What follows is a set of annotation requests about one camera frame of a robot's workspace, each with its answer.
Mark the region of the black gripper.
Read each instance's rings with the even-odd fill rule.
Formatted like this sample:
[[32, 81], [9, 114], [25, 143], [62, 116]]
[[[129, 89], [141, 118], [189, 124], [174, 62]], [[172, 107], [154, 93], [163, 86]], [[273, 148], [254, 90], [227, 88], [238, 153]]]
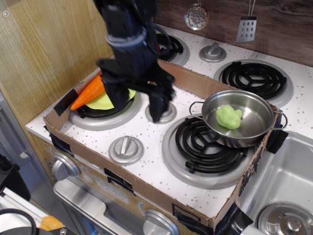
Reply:
[[157, 36], [151, 26], [140, 27], [134, 35], [108, 35], [113, 59], [99, 59], [102, 82], [114, 108], [121, 111], [129, 100], [129, 88], [149, 95], [150, 115], [159, 122], [175, 97], [174, 77], [158, 65]]

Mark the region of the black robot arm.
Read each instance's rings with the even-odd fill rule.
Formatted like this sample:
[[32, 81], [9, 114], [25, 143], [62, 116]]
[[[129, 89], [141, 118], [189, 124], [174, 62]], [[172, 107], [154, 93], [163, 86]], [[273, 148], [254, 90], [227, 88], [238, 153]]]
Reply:
[[149, 96], [153, 122], [160, 121], [175, 92], [174, 77], [158, 64], [156, 31], [163, 32], [152, 17], [155, 0], [96, 0], [94, 4], [105, 21], [106, 40], [114, 58], [99, 59], [102, 81], [113, 106], [122, 110], [129, 90]]

